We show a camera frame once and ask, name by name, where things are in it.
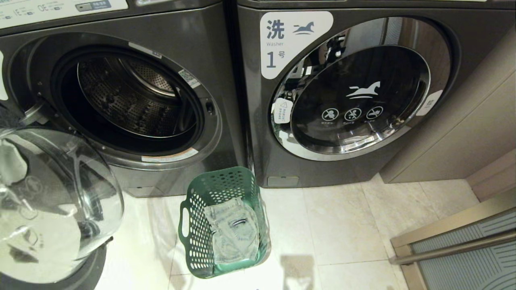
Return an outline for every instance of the white horse logo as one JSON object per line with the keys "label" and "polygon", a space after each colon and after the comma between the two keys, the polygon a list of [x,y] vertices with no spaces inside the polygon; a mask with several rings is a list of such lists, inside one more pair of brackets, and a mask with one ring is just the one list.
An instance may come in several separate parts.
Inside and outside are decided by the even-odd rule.
{"label": "white horse logo", "polygon": [[378,95],[375,92],[375,90],[376,90],[376,88],[379,88],[379,87],[380,87],[380,82],[373,83],[368,88],[349,87],[350,89],[356,90],[356,91],[351,93],[351,94],[349,94],[349,95],[347,95],[347,96],[360,95],[360,96],[354,96],[354,97],[352,97],[350,99],[362,99],[362,98],[372,99],[373,98],[372,96],[368,96],[368,95],[364,95],[364,94]]}

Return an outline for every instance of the front-loading washer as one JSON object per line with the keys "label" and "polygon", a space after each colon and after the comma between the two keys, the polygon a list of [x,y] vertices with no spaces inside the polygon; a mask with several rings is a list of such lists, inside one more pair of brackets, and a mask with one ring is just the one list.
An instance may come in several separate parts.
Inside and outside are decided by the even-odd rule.
{"label": "front-loading washer", "polygon": [[239,0],[258,183],[371,179],[514,25],[514,6]]}
{"label": "front-loading washer", "polygon": [[0,105],[85,136],[137,197],[245,165],[219,0],[0,3]]}

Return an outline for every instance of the chinese character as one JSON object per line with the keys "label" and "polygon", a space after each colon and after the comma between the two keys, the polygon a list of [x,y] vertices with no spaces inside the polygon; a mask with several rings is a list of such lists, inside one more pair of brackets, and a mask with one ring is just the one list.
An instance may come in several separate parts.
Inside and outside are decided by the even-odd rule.
{"label": "chinese character", "polygon": [[281,22],[279,19],[271,21],[267,21],[269,24],[272,24],[271,26],[267,26],[267,29],[269,30],[269,34],[267,35],[267,38],[276,38],[278,36],[279,39],[283,39],[285,37],[283,35],[283,32],[285,31],[285,28],[283,28],[283,25],[285,23]]}

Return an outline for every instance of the number 1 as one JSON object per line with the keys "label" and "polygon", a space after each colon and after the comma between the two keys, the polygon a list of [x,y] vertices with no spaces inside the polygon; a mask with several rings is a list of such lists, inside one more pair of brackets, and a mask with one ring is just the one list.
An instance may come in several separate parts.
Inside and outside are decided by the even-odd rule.
{"label": "number 1", "polygon": [[276,66],[273,64],[273,52],[269,52],[267,55],[270,55],[270,65],[267,66],[267,68],[275,68]]}

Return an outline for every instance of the basket handle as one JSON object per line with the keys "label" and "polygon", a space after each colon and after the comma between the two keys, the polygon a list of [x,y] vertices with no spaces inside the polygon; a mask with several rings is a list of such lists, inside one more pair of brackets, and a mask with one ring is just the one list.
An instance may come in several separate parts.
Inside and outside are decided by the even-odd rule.
{"label": "basket handle", "polygon": [[179,240],[183,243],[183,245],[186,248],[186,245],[188,245],[188,236],[190,235],[190,229],[188,229],[188,236],[183,236],[183,211],[186,208],[188,203],[188,200],[185,200],[181,203],[181,215],[179,216],[179,228],[178,228],[178,236]]}

